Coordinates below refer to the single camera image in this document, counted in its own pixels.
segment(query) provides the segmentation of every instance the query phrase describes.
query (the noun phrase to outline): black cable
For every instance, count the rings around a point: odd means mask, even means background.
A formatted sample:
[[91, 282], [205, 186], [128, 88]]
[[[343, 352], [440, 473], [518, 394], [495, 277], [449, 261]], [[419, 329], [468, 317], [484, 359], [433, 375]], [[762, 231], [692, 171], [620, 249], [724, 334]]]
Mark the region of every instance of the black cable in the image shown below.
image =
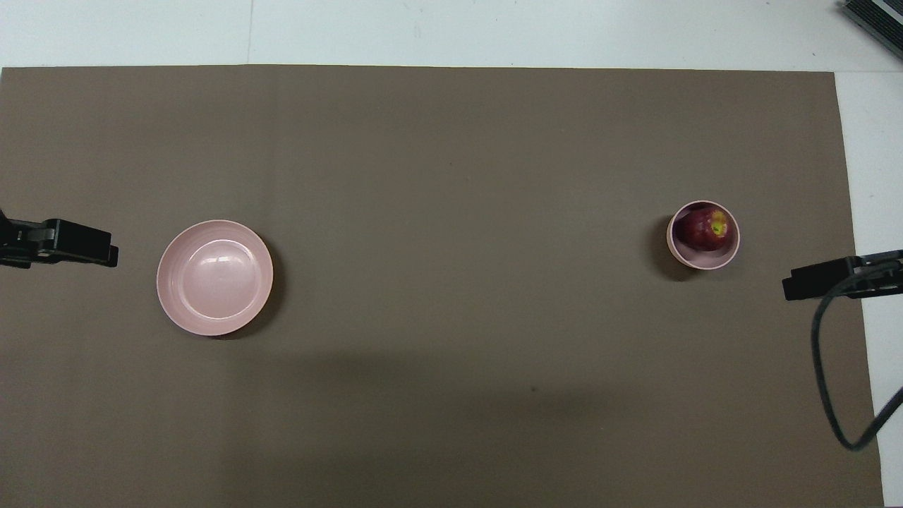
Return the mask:
[[845, 278], [824, 295], [821, 304], [815, 309], [815, 315], [812, 317], [812, 360], [815, 364], [815, 382], [818, 383], [818, 394], [822, 397], [824, 414], [828, 417], [828, 423], [831, 424], [831, 431], [834, 433], [834, 436], [837, 437], [837, 440], [840, 441], [841, 445], [851, 451], [858, 451], [865, 448], [875, 438], [875, 435], [878, 434], [881, 427], [888, 421], [890, 415], [894, 414], [894, 411], [903, 404], [903, 388], [897, 390], [897, 393], [888, 400], [888, 403], [884, 405], [884, 408], [881, 409], [878, 416], [865, 428], [862, 436], [855, 443], [851, 443], [843, 434], [840, 423], [837, 422], [837, 416], [834, 415], [834, 408], [831, 404], [831, 397], [828, 395], [828, 386], [824, 380], [824, 368], [822, 367], [822, 354], [818, 345], [819, 329], [822, 326], [824, 311], [828, 310], [828, 306], [831, 304], [832, 300], [842, 295], [844, 291], [852, 288], [856, 283], [865, 280], [875, 273], [887, 270], [899, 271], [900, 264], [897, 261], [881, 263], [873, 267], [863, 268], [858, 273]]

